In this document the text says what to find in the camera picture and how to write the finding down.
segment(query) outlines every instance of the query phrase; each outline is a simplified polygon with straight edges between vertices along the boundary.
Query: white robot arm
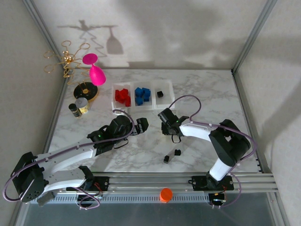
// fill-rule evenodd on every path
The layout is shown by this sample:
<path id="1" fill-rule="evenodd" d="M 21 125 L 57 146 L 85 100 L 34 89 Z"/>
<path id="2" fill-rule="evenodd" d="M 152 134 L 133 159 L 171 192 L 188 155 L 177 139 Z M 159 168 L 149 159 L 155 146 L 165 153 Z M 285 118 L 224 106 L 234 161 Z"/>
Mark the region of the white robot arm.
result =
<path id="1" fill-rule="evenodd" d="M 80 160 L 110 151 L 121 141 L 128 141 L 128 136 L 143 133 L 147 128 L 146 118 L 137 119 L 137 125 L 133 128 L 133 122 L 128 117 L 119 115 L 110 125 L 93 131 L 68 147 L 37 156 L 32 152 L 25 153 L 11 174 L 14 176 L 18 172 L 12 180 L 20 200 L 29 202 L 45 192 L 66 187 L 80 187 L 84 183 L 84 186 L 92 186 L 94 176 L 87 166 L 80 166 L 73 170 L 64 170 L 64 168 Z"/>
<path id="2" fill-rule="evenodd" d="M 197 137 L 203 140 L 211 142 L 209 135 L 210 132 L 208 127 L 194 125 L 187 123 L 180 126 L 180 130 L 185 137 Z M 217 181 L 220 181 L 229 172 L 231 166 L 223 163 L 219 158 L 216 160 L 214 166 L 209 170 L 209 174 Z"/>
<path id="3" fill-rule="evenodd" d="M 193 123 L 182 125 L 188 117 L 182 116 L 178 118 L 169 108 L 158 114 L 158 117 L 162 120 L 162 133 L 164 135 L 171 135 L 172 141 L 173 136 L 178 136 L 180 141 L 180 137 L 187 136 L 204 139 L 213 144 L 218 159 L 207 174 L 208 187 L 212 190 L 216 188 L 229 170 L 236 165 L 251 147 L 249 141 L 244 136 L 222 128 L 210 131 L 208 127 Z M 226 119 L 220 124 L 234 130 L 239 130 L 231 120 Z"/>

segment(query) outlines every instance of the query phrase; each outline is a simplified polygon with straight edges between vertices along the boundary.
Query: marble table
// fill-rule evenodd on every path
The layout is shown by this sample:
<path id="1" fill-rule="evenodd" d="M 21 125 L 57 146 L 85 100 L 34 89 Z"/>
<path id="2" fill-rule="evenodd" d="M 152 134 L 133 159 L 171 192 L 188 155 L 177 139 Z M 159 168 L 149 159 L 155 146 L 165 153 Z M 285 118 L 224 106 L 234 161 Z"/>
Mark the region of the marble table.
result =
<path id="1" fill-rule="evenodd" d="M 68 105 L 75 101 L 73 90 L 76 84 L 68 86 L 50 152 L 77 142 L 116 117 L 111 106 L 111 86 L 116 82 L 170 79 L 175 98 L 194 94 L 201 100 L 202 109 L 194 117 L 195 121 L 219 123 L 230 119 L 242 132 L 247 133 L 230 71 L 109 69 L 104 72 L 107 82 L 99 87 L 99 95 L 90 104 L 89 112 L 79 119 L 68 109 Z M 174 112 L 178 117 L 190 116 L 197 108 L 197 101 L 189 97 L 178 101 Z M 92 172 L 207 172 L 217 159 L 212 144 L 193 137 L 183 137 L 179 144 L 172 143 L 170 136 L 161 133 L 161 120 L 157 116 L 159 112 L 160 110 L 132 113 L 134 120 L 141 117 L 148 119 L 149 128 L 145 133 L 129 137 L 128 145 L 123 148 L 79 161 L 68 169 L 86 165 Z M 181 156 L 172 155 L 175 149 L 182 151 Z M 165 155 L 171 155 L 168 164 L 163 163 Z M 255 157 L 251 156 L 233 172 L 258 172 L 257 164 Z"/>

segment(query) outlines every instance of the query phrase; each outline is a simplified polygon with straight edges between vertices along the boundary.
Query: white tray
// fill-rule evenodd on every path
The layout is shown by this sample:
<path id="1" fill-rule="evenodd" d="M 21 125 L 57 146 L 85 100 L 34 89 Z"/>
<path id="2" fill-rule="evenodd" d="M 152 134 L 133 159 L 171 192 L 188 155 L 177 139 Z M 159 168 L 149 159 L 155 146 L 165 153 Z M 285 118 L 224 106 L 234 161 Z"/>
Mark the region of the white tray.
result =
<path id="1" fill-rule="evenodd" d="M 147 88 L 150 89 L 150 100 L 149 102 L 143 102 L 142 105 L 138 106 L 135 102 L 135 89 Z M 131 97 L 131 106 L 126 107 L 125 104 L 121 104 L 115 100 L 115 90 L 121 91 L 127 89 L 129 96 Z M 162 91 L 163 97 L 159 98 L 157 92 Z M 112 109 L 124 110 L 127 113 L 134 113 L 139 111 L 154 110 L 154 109 L 165 109 L 170 106 L 174 101 L 174 89 L 173 84 L 170 80 L 151 80 L 151 81 L 138 81 L 138 82 L 123 82 L 114 83 L 112 85 Z"/>

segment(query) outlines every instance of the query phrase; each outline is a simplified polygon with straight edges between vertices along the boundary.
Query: black cube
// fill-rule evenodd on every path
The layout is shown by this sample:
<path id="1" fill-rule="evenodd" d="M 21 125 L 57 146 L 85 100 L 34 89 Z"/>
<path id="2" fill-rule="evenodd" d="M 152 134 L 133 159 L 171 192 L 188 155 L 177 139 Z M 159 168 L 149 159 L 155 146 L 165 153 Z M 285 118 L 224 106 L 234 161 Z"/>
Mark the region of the black cube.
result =
<path id="1" fill-rule="evenodd" d="M 157 92 L 157 96 L 160 98 L 160 97 L 163 97 L 163 92 L 162 91 L 159 91 Z"/>
<path id="2" fill-rule="evenodd" d="M 177 150 L 177 149 L 176 149 L 176 150 L 174 151 L 174 155 L 180 156 L 180 155 L 181 155 L 181 150 Z"/>
<path id="3" fill-rule="evenodd" d="M 166 155 L 166 156 L 164 157 L 164 160 L 163 160 L 163 162 L 164 162 L 164 163 L 168 163 L 168 161 L 169 161 L 169 156 L 168 156 L 168 155 Z"/>

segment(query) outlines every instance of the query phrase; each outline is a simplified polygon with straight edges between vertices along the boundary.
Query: white wall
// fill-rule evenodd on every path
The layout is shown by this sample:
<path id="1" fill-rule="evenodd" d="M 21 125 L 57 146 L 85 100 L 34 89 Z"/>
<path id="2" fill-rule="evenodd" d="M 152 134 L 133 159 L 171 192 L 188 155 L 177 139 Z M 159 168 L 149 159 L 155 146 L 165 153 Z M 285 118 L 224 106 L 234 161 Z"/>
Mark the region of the white wall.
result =
<path id="1" fill-rule="evenodd" d="M 301 225 L 301 1 L 278 0 L 239 70 L 293 226 Z"/>
<path id="2" fill-rule="evenodd" d="M 266 0 L 34 2 L 58 45 L 88 41 L 101 66 L 199 69 L 234 66 Z"/>
<path id="3" fill-rule="evenodd" d="M 0 189 L 26 152 L 42 151 L 58 93 L 61 70 L 43 72 L 53 63 L 38 28 L 20 0 L 4 0 L 0 7 Z M 8 194 L 17 198 L 13 186 Z M 0 195 L 0 225 L 9 223 L 15 203 Z"/>

